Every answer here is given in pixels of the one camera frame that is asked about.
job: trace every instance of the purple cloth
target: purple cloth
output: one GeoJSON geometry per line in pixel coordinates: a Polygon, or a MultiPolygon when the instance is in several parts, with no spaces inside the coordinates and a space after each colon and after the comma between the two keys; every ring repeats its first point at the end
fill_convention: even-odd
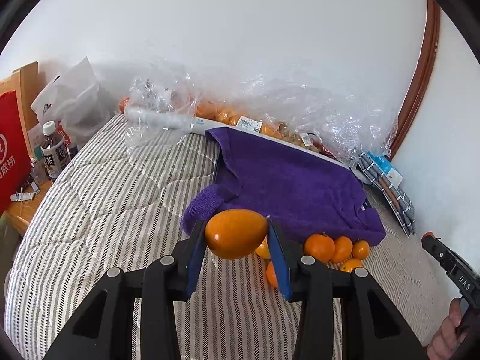
{"type": "Polygon", "coordinates": [[[364,239],[371,246],[385,237],[377,211],[363,210],[365,192],[349,169],[228,127],[208,130],[205,136],[220,144],[223,162],[215,184],[185,210],[182,226],[187,234],[198,219],[247,208],[270,215],[288,239],[300,243],[323,232],[333,239],[364,239]]]}

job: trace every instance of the bed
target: bed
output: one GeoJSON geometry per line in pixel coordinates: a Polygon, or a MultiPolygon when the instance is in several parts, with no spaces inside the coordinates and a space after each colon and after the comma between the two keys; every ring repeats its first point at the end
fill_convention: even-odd
{"type": "MultiPolygon", "coordinates": [[[[165,150],[168,132],[128,156],[126,120],[112,118],[57,179],[22,241],[8,285],[5,330],[25,359],[41,359],[108,268],[147,267],[183,238],[181,216],[213,179],[219,147],[190,134],[165,150]]],[[[448,299],[419,238],[407,238],[367,188],[387,236],[365,266],[420,340],[446,315],[448,299]]],[[[222,261],[208,250],[198,287],[175,306],[183,359],[291,359],[301,305],[266,284],[253,254],[222,261]]],[[[140,301],[134,308],[134,357],[140,358],[140,301]]],[[[334,300],[334,358],[341,354],[340,304],[334,300]]]]}

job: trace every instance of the wooden table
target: wooden table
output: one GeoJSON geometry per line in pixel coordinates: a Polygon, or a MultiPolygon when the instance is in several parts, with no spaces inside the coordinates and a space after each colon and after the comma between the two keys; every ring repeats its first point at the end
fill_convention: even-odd
{"type": "MultiPolygon", "coordinates": [[[[6,210],[6,215],[11,225],[19,232],[23,237],[27,231],[28,225],[32,221],[32,218],[37,212],[37,209],[42,202],[45,194],[52,186],[51,181],[39,186],[40,193],[35,195],[33,200],[28,200],[27,202],[22,202],[22,214],[20,215],[20,202],[11,202],[6,210]]],[[[32,187],[28,187],[24,192],[33,192],[32,187]]]]}

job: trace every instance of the human hand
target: human hand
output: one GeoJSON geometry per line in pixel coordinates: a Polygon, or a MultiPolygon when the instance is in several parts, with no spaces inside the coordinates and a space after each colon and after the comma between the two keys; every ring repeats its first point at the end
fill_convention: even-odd
{"type": "Polygon", "coordinates": [[[461,322],[460,298],[455,298],[450,302],[448,317],[443,320],[440,329],[433,335],[427,347],[427,355],[430,360],[446,360],[452,356],[452,350],[465,338],[465,334],[462,334],[457,339],[455,334],[455,329],[460,326],[461,322]]]}

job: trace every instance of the red paper bag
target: red paper bag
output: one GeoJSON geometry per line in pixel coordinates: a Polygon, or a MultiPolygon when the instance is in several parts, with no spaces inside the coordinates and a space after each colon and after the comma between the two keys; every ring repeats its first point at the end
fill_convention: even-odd
{"type": "Polygon", "coordinates": [[[30,173],[15,92],[0,95],[0,215],[30,173]]]}

